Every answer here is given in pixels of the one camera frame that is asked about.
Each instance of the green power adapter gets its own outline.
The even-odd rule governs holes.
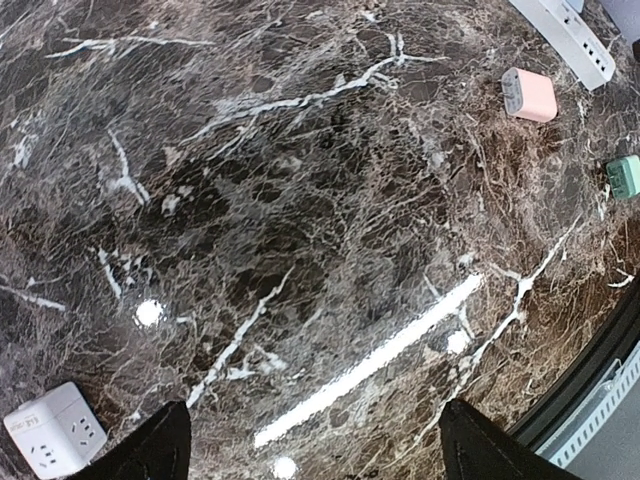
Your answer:
[[[613,197],[631,198],[640,193],[640,157],[629,155],[607,163]]]

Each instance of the brown marble pattern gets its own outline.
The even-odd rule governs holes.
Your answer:
[[[0,414],[73,380],[113,444],[209,373],[194,480],[282,455],[439,478],[442,401],[512,423],[639,260],[602,173],[638,150],[638,70],[584,17],[619,67],[593,94],[506,0],[0,0]],[[512,66],[553,78],[557,120],[506,117]],[[254,448],[471,274],[464,310]],[[0,437],[0,476],[31,478]]]

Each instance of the white power strip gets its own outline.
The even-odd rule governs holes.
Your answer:
[[[613,77],[616,64],[578,13],[565,0],[509,0],[569,65],[587,90]]]
[[[107,434],[73,383],[47,392],[4,419],[9,435],[38,478],[72,475],[86,467]]]

